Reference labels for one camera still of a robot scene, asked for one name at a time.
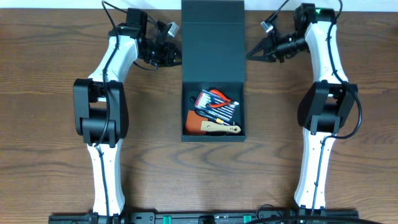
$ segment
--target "toolbox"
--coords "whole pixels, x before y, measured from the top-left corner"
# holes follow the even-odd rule
[[[243,142],[245,35],[244,1],[182,0],[182,136],[183,142]],[[202,90],[218,90],[239,102],[231,122],[239,134],[189,135],[188,112],[195,110],[192,98]]]

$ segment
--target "red pliers handle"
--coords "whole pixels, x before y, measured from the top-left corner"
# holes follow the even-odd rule
[[[211,108],[220,108],[220,107],[223,107],[223,106],[231,104],[231,100],[228,99],[222,92],[220,92],[218,90],[210,90],[210,93],[216,94],[217,96],[221,97],[226,102],[225,103],[218,103],[218,104],[209,103],[208,104],[209,107],[211,107]]]

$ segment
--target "orange object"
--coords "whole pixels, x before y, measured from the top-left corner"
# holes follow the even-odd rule
[[[206,131],[201,130],[201,122],[208,121],[207,118],[197,115],[194,111],[188,111],[187,123],[185,130],[187,135],[204,135]]]
[[[217,96],[221,97],[223,100],[225,100],[225,103],[218,103],[218,104],[209,104],[209,107],[212,108],[220,108],[226,105],[230,105],[231,104],[231,100],[228,99],[222,92],[218,91],[218,90],[210,90],[210,93],[212,94],[216,94]]]

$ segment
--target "white wall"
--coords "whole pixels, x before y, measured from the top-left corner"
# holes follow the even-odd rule
[[[181,9],[181,0],[108,0],[120,8]],[[284,0],[245,0],[246,10],[276,10]],[[290,0],[284,10],[294,10],[301,2],[338,9],[338,0]],[[398,12],[398,0],[343,0],[344,11]],[[0,8],[99,9],[101,0],[0,0]]]

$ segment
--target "wood grain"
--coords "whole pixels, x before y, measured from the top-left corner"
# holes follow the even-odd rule
[[[180,11],[149,13],[181,24]],[[264,37],[259,23],[268,15],[246,12],[247,51]],[[282,32],[293,31],[291,12],[279,21]],[[102,10],[0,10],[0,223],[46,223],[53,212],[92,207],[92,167],[74,127],[72,85],[98,66],[110,28]],[[327,207],[356,208],[361,218],[397,223],[398,14],[343,13],[338,45],[347,76],[359,86],[364,121],[355,137],[335,144]],[[247,141],[182,143],[180,102],[169,100],[180,98],[181,67],[132,67],[124,85],[130,124],[122,156],[132,208],[289,205],[300,175],[296,112],[312,84],[310,55],[282,64],[247,61],[246,79]],[[348,119],[342,133],[353,128],[356,109]]]

